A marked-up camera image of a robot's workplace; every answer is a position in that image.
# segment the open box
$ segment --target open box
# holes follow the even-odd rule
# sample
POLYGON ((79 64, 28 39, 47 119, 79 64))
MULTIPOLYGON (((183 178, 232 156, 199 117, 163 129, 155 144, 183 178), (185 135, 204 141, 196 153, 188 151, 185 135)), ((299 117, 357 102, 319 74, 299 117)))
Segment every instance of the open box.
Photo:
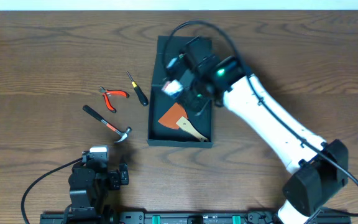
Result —
MULTIPOLYGON (((167 49, 167 61, 176 57, 179 50, 194 37, 173 37, 167 49)), ((195 112, 186 110, 188 120, 194 128, 209 142, 200 142, 191 134, 181 129, 170 129, 158 122, 158 120, 171 108, 175 100, 161 91, 163 80, 166 77, 161 63, 162 49, 168 37, 159 36, 157 42, 157 56, 155 58, 152 87, 149 104, 149 133, 147 143, 149 146, 178 146, 178 147, 203 147, 209 148, 213 145, 212 140, 212 106, 208 103, 203 113, 196 116, 195 112)))

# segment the white wall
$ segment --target white wall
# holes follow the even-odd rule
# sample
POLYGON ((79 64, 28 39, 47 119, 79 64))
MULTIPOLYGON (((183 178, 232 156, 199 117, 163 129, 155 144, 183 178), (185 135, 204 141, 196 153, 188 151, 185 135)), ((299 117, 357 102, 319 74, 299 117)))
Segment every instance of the white wall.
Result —
POLYGON ((0 10, 358 9, 358 0, 0 0, 0 10))

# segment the pliers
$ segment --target pliers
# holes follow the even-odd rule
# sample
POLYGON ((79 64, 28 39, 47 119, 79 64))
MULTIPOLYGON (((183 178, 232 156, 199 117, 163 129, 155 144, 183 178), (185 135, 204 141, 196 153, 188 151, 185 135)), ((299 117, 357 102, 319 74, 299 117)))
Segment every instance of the pliers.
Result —
POLYGON ((109 111, 113 113, 117 112, 117 110, 110 104, 109 95, 121 95, 125 96, 126 98, 129 97, 129 94, 122 90, 107 90, 103 87, 100 87, 99 92, 103 93, 104 102, 106 103, 106 106, 109 111))

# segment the hammer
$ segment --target hammer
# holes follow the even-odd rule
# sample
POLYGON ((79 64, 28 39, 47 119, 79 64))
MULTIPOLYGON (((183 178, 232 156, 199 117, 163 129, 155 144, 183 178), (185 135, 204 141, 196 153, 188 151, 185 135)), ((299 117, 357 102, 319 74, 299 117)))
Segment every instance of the hammer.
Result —
POLYGON ((97 119, 98 121, 102 122, 104 125, 106 125, 109 129, 112 129, 115 133, 117 133, 118 135, 120 135, 120 139, 118 141, 115 141, 115 143, 119 143, 122 142, 123 140, 125 140, 126 138, 128 138, 128 134, 132 131, 131 127, 128 127, 124 132, 118 130, 116 127, 114 127, 112 124, 110 124, 109 122, 107 122, 100 114, 98 114, 98 112, 96 112, 95 110, 93 110, 90 106, 88 105, 84 105, 82 107, 82 109, 87 112, 89 115, 91 115, 92 117, 94 117, 95 119, 97 119))

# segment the yellow and black screwdriver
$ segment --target yellow and black screwdriver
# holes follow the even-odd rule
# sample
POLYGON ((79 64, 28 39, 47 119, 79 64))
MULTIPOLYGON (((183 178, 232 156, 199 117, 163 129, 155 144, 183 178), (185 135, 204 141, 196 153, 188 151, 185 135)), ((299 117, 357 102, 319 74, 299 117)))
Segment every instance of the yellow and black screwdriver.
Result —
POLYGON ((135 93, 136 93, 137 97, 139 98, 140 103, 142 103, 143 106, 147 106, 149 104, 149 101, 148 101, 146 95, 144 95, 144 93, 142 92, 140 87, 136 84, 136 82, 131 77, 131 75, 129 74, 128 71, 127 71, 127 74, 132 81, 132 85, 134 86, 135 93))

